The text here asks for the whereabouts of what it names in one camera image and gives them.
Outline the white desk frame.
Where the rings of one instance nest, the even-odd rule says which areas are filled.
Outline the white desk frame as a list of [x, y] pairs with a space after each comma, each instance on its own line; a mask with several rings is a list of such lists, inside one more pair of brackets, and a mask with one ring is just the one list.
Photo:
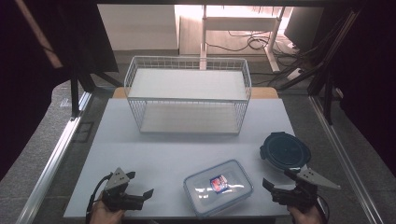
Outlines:
[[254, 32], [268, 33], [268, 41], [263, 44], [268, 62], [274, 73], [280, 71], [274, 54], [276, 37], [281, 26], [286, 7], [281, 7], [276, 15], [261, 14], [265, 7], [252, 7], [254, 14], [248, 12], [248, 7], [207, 6], [207, 5], [175, 5], [176, 12], [181, 18], [198, 22], [200, 28], [199, 56], [207, 56], [208, 32]]

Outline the dark curtain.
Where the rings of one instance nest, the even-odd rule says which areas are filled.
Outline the dark curtain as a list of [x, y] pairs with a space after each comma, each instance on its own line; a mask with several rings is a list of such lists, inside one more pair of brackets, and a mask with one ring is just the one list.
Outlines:
[[44, 118], [52, 91], [118, 66], [99, 0], [0, 0], [0, 180]]
[[331, 73], [341, 108], [396, 176], [396, 0], [361, 3]]

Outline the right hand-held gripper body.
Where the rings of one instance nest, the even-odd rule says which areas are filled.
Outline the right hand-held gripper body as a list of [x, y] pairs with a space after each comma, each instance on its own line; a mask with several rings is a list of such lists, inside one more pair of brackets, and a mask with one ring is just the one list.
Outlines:
[[281, 205], [294, 206], [302, 213], [318, 203], [318, 187], [340, 189], [341, 187], [326, 177], [308, 168], [296, 172], [299, 177], [293, 189], [280, 189], [275, 186], [271, 193], [273, 201]]

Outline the person's left hand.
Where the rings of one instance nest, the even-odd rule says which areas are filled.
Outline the person's left hand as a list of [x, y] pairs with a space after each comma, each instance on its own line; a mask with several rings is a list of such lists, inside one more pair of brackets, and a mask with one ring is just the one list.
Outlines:
[[89, 224], [120, 224], [125, 211], [110, 211], [102, 201], [93, 204]]

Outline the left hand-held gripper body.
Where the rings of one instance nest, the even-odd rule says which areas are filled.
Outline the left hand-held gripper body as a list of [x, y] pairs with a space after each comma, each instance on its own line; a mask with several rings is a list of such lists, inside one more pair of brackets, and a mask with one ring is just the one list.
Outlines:
[[102, 201], [110, 211], [141, 210], [143, 196], [129, 195], [125, 192], [131, 179], [121, 168], [112, 174], [102, 193]]

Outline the white power strip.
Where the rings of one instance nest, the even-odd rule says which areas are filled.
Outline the white power strip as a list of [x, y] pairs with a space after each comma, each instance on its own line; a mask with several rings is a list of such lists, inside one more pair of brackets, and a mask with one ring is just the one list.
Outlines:
[[288, 76], [287, 76], [287, 80], [293, 80], [295, 78], [297, 78], [300, 74], [302, 74], [304, 72], [304, 70], [302, 68], [296, 68], [295, 70], [293, 70]]

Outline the aluminium frame rail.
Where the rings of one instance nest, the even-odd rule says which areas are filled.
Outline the aluminium frame rail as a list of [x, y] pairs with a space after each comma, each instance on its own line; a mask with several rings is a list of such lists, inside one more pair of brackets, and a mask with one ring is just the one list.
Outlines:
[[84, 91], [81, 97], [78, 99], [77, 115], [66, 123], [65, 128], [55, 148], [53, 149], [46, 166], [38, 178], [25, 206], [21, 210], [16, 224], [33, 223], [35, 216], [50, 188], [50, 184], [62, 162], [65, 152], [70, 145], [72, 136], [76, 132], [78, 125], [80, 124], [81, 117], [84, 114], [91, 98], [92, 94]]
[[361, 178], [358, 175], [351, 159], [347, 155], [346, 149], [344, 148], [344, 145], [342, 144], [338, 134], [336, 133], [334, 127], [325, 119], [323, 115], [324, 109], [319, 98], [317, 96], [309, 96], [308, 100], [315, 110], [318, 120], [324, 132], [326, 133], [344, 172], [346, 173], [346, 177], [353, 191], [355, 192], [357, 199], [361, 204], [361, 208], [368, 218], [368, 221], [370, 224], [384, 224], [369, 191], [361, 181]]

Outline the person's right hand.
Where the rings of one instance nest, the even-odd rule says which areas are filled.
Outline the person's right hand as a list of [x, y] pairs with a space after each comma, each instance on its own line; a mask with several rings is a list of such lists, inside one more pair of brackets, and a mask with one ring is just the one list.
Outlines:
[[295, 224], [323, 224], [323, 218], [315, 206], [311, 207], [305, 213], [302, 213], [294, 206], [289, 206], [288, 211], [292, 215]]

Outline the white cabinet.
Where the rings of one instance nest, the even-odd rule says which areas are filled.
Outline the white cabinet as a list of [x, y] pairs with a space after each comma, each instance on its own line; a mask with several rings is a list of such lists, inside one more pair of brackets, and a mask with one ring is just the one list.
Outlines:
[[178, 49], [173, 5], [99, 5], [113, 50]]

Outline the white wire shelf rack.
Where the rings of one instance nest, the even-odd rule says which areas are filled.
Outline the white wire shelf rack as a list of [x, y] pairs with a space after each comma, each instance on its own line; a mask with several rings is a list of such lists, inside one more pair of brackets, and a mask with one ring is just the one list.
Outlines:
[[238, 134], [251, 78], [240, 58], [134, 56], [124, 92], [142, 133]]

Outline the clear rectangular food container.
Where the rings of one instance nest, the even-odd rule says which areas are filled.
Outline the clear rectangular food container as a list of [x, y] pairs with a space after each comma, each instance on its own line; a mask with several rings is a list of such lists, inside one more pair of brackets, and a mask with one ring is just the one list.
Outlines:
[[237, 160], [228, 160], [183, 181], [183, 188], [198, 217], [209, 217], [248, 198], [253, 184]]

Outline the black metal stand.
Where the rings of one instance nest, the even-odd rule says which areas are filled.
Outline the black metal stand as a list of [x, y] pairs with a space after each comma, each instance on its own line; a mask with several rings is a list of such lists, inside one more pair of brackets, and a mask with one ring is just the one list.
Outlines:
[[359, 14], [360, 12], [357, 9], [349, 8], [346, 11], [343, 19], [340, 21], [340, 26], [335, 32], [335, 38], [333, 39], [323, 60], [318, 65], [318, 71], [307, 89], [309, 95], [318, 95], [321, 90], [324, 90], [322, 115], [329, 125], [332, 125], [331, 108], [333, 88], [333, 77], [330, 71], [330, 65]]
[[[110, 75], [106, 74], [103, 71], [95, 70], [93, 74], [115, 87], [122, 86], [122, 84], [119, 81], [117, 81], [114, 77], [111, 77]], [[71, 101], [72, 101], [71, 120], [74, 120], [81, 113], [81, 109], [79, 108], [78, 85], [81, 85], [83, 90], [88, 93], [92, 93], [96, 88], [96, 85], [91, 77], [91, 74], [85, 68], [82, 67], [81, 63], [77, 61], [73, 61], [71, 67], [70, 83], [71, 83]]]

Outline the white table mat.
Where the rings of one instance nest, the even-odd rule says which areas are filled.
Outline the white table mat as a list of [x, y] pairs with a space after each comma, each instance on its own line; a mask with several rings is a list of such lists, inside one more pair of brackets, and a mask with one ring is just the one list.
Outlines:
[[153, 192], [142, 210], [128, 212], [129, 218], [193, 218], [184, 179], [236, 160], [252, 182], [253, 193], [221, 212], [221, 217], [283, 217], [288, 213], [286, 207], [273, 202], [262, 181], [268, 179], [287, 188], [293, 183], [261, 158], [260, 147], [271, 133], [292, 131], [280, 99], [251, 100], [238, 135], [141, 133], [127, 101], [111, 99], [64, 214], [83, 218], [98, 181], [121, 168], [136, 173], [128, 193]]

